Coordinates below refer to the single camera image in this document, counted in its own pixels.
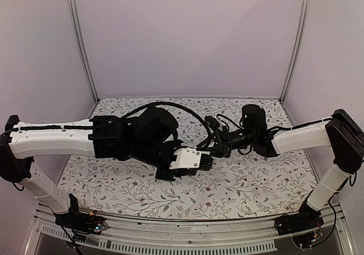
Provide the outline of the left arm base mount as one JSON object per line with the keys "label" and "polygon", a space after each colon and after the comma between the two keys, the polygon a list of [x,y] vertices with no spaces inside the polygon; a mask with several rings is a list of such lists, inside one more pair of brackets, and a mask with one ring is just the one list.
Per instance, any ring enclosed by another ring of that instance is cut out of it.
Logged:
{"label": "left arm base mount", "polygon": [[84,235],[100,235],[102,231],[108,228],[106,219],[99,216],[97,211],[82,213],[79,211],[77,198],[69,194],[70,206],[66,213],[56,214],[56,224],[64,228],[69,228],[76,233]]}

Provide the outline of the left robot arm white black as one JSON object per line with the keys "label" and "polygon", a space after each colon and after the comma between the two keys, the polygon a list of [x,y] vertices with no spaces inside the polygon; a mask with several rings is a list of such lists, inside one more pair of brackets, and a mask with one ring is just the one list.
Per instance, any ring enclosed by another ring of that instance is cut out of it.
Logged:
{"label": "left robot arm white black", "polygon": [[172,114],[154,106],[137,117],[94,116],[55,125],[31,125],[13,115],[1,134],[1,178],[30,190],[71,228],[79,229],[85,220],[77,199],[43,174],[35,156],[132,158],[156,167],[158,179],[173,180],[186,167],[182,160],[188,155],[177,127]]}

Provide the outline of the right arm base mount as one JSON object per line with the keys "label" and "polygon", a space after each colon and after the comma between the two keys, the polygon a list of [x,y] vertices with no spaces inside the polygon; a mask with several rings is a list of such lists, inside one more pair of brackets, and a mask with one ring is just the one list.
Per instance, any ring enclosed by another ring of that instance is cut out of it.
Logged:
{"label": "right arm base mount", "polygon": [[306,201],[300,206],[298,213],[284,214],[274,221],[274,227],[279,236],[313,229],[322,225],[324,225],[324,221],[321,211],[315,211]]}

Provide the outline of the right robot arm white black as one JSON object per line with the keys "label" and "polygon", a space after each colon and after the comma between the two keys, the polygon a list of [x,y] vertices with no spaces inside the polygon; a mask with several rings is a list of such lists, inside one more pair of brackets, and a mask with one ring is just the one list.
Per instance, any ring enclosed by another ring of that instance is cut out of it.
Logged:
{"label": "right robot arm white black", "polygon": [[363,163],[363,129],[343,109],[329,117],[301,125],[267,126],[265,110],[254,104],[242,107],[236,130],[210,123],[211,135],[199,145],[218,158],[228,157],[234,150],[250,148],[266,158],[275,158],[293,151],[323,151],[332,156],[332,163],[322,174],[317,186],[305,198],[300,213],[294,218],[299,230],[306,230],[316,221],[316,212],[345,185]]}

